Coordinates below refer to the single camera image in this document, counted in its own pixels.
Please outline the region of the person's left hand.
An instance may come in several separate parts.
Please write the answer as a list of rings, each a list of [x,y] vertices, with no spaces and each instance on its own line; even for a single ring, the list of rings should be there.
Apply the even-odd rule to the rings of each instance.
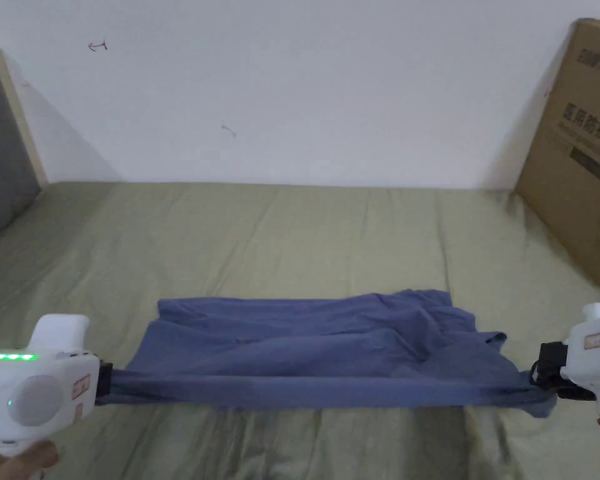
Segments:
[[[52,468],[59,461],[56,445],[40,442],[14,457],[0,455],[0,479],[30,479],[33,474]]]

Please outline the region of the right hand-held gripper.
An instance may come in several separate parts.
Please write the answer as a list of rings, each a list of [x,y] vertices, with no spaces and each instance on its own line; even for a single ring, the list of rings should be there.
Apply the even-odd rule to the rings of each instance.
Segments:
[[[595,401],[600,415],[600,303],[586,305],[583,316],[565,341],[541,345],[529,380],[560,399]]]

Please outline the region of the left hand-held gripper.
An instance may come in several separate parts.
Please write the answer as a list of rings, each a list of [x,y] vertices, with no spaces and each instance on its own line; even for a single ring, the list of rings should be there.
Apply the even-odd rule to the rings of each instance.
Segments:
[[[90,415],[113,367],[85,347],[89,318],[47,314],[28,345],[0,349],[0,455],[17,456]]]

